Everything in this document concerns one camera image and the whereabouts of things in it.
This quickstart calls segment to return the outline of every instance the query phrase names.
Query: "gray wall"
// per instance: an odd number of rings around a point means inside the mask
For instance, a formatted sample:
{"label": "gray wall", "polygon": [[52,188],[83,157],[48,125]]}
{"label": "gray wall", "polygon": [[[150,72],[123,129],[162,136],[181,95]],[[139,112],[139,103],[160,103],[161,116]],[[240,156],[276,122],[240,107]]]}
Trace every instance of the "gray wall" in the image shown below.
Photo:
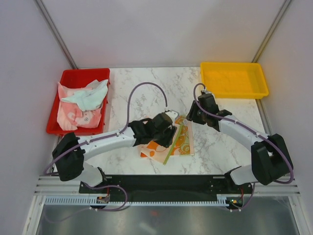
{"label": "gray wall", "polygon": [[270,124],[285,138],[295,177],[313,220],[313,1],[293,1],[260,63],[270,95]]}
{"label": "gray wall", "polygon": [[54,136],[45,126],[69,65],[32,0],[0,1],[0,234],[22,232]]}
{"label": "gray wall", "polygon": [[283,0],[43,0],[79,68],[250,62]]}

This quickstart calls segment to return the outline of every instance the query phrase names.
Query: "white cloth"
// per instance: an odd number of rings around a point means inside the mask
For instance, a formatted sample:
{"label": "white cloth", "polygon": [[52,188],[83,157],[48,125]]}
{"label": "white cloth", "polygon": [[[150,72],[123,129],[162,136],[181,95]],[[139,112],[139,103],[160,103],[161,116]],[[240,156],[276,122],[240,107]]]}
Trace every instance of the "white cloth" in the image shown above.
{"label": "white cloth", "polygon": [[[97,82],[91,82],[88,86],[94,87],[96,83]],[[108,81],[103,80],[102,82],[98,82],[98,86],[93,90],[76,91],[74,95],[62,98],[61,101],[77,104],[79,109],[83,112],[98,109],[108,93],[107,84]]]}

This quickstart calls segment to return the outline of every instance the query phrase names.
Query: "cloth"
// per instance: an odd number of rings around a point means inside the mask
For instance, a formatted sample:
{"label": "cloth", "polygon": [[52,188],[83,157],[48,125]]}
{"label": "cloth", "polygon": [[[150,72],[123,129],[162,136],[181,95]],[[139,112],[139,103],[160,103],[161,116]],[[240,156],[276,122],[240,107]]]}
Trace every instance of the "cloth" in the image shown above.
{"label": "cloth", "polygon": [[79,109],[83,112],[96,110],[100,108],[104,97],[107,95],[107,84],[108,80],[103,80],[96,88],[92,90],[81,89],[75,91],[73,95],[64,97],[60,100],[67,103],[77,104]]}
{"label": "cloth", "polygon": [[150,141],[148,144],[141,146],[141,153],[165,165],[175,148],[176,142],[179,140],[179,136],[182,130],[182,125],[174,125],[177,127],[177,130],[173,136],[173,143],[168,148],[165,148],[154,141]]}
{"label": "cloth", "polygon": [[74,131],[77,127],[96,128],[100,122],[102,103],[95,110],[83,112],[77,104],[62,101],[62,98],[74,95],[77,91],[92,91],[92,88],[70,89],[58,83],[60,104],[57,122],[64,131]]}
{"label": "cloth", "polygon": [[[172,156],[192,156],[195,154],[194,150],[194,142],[193,142],[193,134],[192,134],[192,125],[190,121],[186,120],[186,116],[179,116],[179,118],[175,121],[176,125],[181,126],[181,132],[178,136],[178,139],[175,143],[174,148],[172,148],[172,152],[170,153],[170,157]],[[142,145],[140,147],[140,156],[142,158],[150,157],[153,160],[158,162],[162,162],[164,156],[164,151],[166,149],[155,142],[150,142],[147,145]]]}

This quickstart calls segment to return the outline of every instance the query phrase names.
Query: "marble surface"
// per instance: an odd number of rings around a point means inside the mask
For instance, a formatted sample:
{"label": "marble surface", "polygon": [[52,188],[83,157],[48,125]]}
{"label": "marble surface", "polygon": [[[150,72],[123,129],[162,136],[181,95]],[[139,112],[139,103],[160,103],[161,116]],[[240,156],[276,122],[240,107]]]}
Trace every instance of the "marble surface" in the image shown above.
{"label": "marble surface", "polygon": [[[187,114],[193,101],[193,87],[201,80],[199,72],[195,67],[112,69],[105,131],[125,125],[128,96],[135,85],[144,81],[159,84],[167,95],[168,107]],[[229,110],[239,120],[264,132],[255,100],[216,99],[216,102],[220,109]],[[164,107],[163,95],[156,87],[141,86],[131,100],[130,120],[154,117]],[[224,174],[251,163],[250,152],[231,137],[206,125],[193,123],[192,127],[194,156],[172,157],[163,165],[140,158],[138,149],[133,147],[100,154],[88,163],[101,167],[106,174]]]}

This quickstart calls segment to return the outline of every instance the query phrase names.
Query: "glass panel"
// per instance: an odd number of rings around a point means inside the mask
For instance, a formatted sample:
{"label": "glass panel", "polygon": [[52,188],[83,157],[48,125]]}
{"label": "glass panel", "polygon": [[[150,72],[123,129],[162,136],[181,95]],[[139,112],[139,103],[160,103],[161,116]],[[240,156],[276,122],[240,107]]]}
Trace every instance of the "glass panel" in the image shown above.
{"label": "glass panel", "polygon": [[[81,206],[44,206],[51,220]],[[37,235],[297,235],[288,198],[254,197],[242,212],[215,207],[142,207],[119,212],[83,211],[64,222],[41,218]]]}

